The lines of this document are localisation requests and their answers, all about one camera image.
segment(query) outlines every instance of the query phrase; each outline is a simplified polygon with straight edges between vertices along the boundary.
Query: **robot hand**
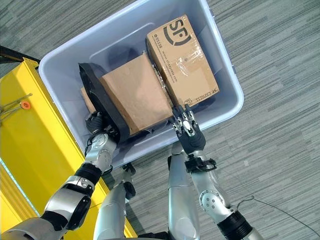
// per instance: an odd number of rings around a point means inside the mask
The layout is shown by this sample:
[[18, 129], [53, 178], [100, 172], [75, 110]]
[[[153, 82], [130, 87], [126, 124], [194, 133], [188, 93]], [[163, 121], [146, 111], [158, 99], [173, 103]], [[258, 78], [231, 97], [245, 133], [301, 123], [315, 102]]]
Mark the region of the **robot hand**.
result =
[[173, 128], [185, 153], [189, 155], [195, 151], [203, 151], [206, 139], [189, 105], [186, 104], [184, 107], [185, 111], [181, 105], [172, 108], [176, 119]]

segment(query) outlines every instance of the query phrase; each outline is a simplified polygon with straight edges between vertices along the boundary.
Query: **floor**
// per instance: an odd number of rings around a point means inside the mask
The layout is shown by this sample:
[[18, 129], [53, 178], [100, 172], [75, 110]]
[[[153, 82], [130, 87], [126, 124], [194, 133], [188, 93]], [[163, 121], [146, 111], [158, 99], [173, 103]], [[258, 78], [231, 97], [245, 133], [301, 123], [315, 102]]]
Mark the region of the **floor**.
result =
[[[41, 59], [131, 2], [2, 0], [0, 43]], [[254, 195], [320, 233], [320, 1], [208, 4], [245, 97], [240, 113], [204, 133], [219, 181], [233, 203]], [[1, 65], [1, 75], [12, 66]], [[133, 163], [137, 196], [127, 217], [138, 234], [168, 229], [169, 155], [168, 146]], [[262, 203], [244, 202], [240, 211], [266, 240], [319, 239]], [[223, 239], [200, 209], [199, 218], [201, 239]]]

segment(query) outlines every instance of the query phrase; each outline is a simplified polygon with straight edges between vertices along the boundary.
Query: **yellow cart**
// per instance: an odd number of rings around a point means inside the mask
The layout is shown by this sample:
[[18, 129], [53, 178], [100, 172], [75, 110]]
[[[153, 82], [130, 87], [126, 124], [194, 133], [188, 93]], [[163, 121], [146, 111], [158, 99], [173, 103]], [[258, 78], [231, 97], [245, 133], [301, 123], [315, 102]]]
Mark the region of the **yellow cart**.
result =
[[[30, 109], [19, 109], [0, 126], [2, 161], [21, 187], [22, 195], [8, 171], [1, 167], [1, 232], [17, 223], [42, 214], [51, 195], [73, 175], [84, 155], [54, 105], [35, 68], [36, 61], [24, 59], [0, 79], [0, 104], [32, 94], [25, 100]], [[100, 204], [109, 192], [102, 179], [92, 195], [91, 207], [81, 228], [69, 231], [66, 240], [89, 240]], [[125, 220], [124, 235], [136, 237]]]

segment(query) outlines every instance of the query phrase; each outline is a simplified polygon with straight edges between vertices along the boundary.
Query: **sf logo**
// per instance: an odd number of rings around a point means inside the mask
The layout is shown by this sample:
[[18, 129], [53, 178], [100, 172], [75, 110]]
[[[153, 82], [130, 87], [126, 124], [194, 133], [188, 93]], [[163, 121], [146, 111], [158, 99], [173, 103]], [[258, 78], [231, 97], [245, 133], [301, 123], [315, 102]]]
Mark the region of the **sf logo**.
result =
[[177, 21], [175, 21], [175, 23], [171, 23], [169, 25], [169, 31], [167, 26], [163, 28], [165, 38], [170, 44], [174, 46], [181, 46], [189, 42], [191, 36], [188, 34], [187, 29], [183, 27], [183, 25], [184, 22], [181, 19], [178, 19]]

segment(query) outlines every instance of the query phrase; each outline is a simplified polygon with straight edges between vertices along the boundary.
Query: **sf express box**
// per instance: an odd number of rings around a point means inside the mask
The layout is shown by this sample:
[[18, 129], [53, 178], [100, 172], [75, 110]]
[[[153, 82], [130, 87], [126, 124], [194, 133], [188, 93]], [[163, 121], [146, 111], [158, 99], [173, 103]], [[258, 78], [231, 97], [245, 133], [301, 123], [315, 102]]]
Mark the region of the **sf express box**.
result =
[[147, 35], [147, 48], [175, 105], [193, 106], [219, 92], [186, 15]]

